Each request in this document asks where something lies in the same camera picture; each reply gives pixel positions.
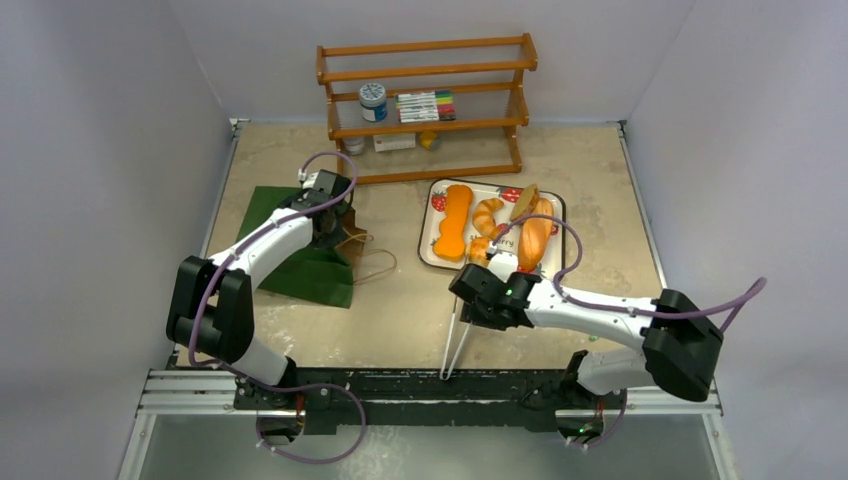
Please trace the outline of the fake baguette loaf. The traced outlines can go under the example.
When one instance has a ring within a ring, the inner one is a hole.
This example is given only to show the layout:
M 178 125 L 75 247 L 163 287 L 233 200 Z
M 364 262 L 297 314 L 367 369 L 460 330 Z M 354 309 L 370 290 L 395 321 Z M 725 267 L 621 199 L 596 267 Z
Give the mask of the fake baguette loaf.
M 526 207 L 524 211 L 513 209 L 512 217 L 518 218 L 529 214 L 554 214 L 553 204 L 546 198 L 540 198 L 533 209 Z M 550 219 L 531 218 L 521 224 L 521 234 L 518 243 L 518 265 L 522 271 L 533 271 L 544 257 L 553 221 Z

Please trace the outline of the metal tongs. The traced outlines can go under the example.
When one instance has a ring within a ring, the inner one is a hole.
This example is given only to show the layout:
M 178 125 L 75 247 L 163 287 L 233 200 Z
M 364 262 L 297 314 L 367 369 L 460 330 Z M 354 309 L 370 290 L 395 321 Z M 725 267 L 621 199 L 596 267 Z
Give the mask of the metal tongs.
M 448 381 L 452 377 L 467 342 L 471 325 L 462 321 L 464 307 L 463 301 L 459 298 L 454 299 L 438 374 L 441 381 Z

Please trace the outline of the green brown paper bag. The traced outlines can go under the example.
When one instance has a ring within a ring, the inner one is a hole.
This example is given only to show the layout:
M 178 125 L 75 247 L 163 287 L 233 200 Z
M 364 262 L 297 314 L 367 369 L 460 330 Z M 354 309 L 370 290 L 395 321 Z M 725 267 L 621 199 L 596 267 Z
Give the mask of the green brown paper bag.
M 242 239 L 258 228 L 277 206 L 297 193 L 294 187 L 258 186 L 253 190 L 237 238 Z M 298 300 L 348 309 L 353 302 L 355 284 L 365 276 L 358 272 L 359 261 L 372 238 L 355 225 L 356 212 L 347 212 L 342 220 L 342 242 L 335 247 L 304 247 L 275 268 L 259 289 Z

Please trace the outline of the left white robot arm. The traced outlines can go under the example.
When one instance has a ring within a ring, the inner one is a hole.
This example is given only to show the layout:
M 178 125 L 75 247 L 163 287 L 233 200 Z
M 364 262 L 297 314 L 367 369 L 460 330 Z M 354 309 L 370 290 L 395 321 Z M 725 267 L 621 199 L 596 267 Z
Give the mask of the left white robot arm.
M 169 340 L 203 353 L 259 384 L 272 408 L 297 399 L 296 365 L 256 332 L 254 293 L 275 270 L 311 247 L 344 239 L 342 219 L 357 183 L 328 170 L 299 173 L 300 187 L 233 246 L 209 258 L 189 256 L 177 270 L 166 321 Z

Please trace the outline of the fake bread slice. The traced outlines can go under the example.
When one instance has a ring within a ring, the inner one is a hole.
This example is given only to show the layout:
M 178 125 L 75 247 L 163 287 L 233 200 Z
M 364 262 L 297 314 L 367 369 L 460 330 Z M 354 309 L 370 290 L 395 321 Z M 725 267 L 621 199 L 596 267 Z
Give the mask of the fake bread slice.
M 539 189 L 536 184 L 530 184 L 519 194 L 510 214 L 510 221 L 532 214 L 539 202 Z

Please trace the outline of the round fake bun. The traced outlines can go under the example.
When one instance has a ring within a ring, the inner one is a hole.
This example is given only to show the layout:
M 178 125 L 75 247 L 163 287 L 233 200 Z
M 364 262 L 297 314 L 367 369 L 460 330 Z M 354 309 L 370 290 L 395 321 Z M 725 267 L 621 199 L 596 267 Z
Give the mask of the round fake bun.
M 485 236 L 472 238 L 466 249 L 466 262 L 468 264 L 487 267 L 489 265 L 487 249 L 489 248 L 490 243 L 491 240 Z

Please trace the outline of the fake croissant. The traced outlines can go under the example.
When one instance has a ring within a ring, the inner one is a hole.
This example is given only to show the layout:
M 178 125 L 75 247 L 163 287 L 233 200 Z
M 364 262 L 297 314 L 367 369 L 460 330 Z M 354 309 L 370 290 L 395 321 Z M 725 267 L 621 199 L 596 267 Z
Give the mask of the fake croissant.
M 498 223 L 494 214 L 504 207 L 500 198 L 488 198 L 481 200 L 474 208 L 472 214 L 472 225 L 481 235 L 494 240 L 500 233 Z

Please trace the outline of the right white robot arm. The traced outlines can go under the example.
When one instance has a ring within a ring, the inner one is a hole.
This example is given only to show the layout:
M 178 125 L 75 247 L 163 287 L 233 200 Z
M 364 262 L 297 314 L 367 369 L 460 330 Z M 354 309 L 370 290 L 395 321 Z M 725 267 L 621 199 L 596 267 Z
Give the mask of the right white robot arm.
M 724 335 L 684 294 L 615 297 L 568 290 L 539 275 L 506 279 L 479 265 L 463 267 L 449 290 L 466 305 L 469 323 L 492 330 L 556 328 L 619 344 L 580 354 L 561 381 L 564 399 L 584 407 L 614 390 L 655 385 L 679 399 L 703 402 L 714 378 Z

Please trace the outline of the orange fake bread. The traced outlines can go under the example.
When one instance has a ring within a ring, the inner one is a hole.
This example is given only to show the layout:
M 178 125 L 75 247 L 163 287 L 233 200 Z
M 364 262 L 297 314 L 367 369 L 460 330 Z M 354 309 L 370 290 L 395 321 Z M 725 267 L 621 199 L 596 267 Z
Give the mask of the orange fake bread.
M 446 261 L 460 262 L 465 256 L 464 232 L 468 222 L 473 192 L 461 184 L 449 186 L 444 195 L 444 218 L 438 224 L 439 235 L 432 245 L 433 253 Z

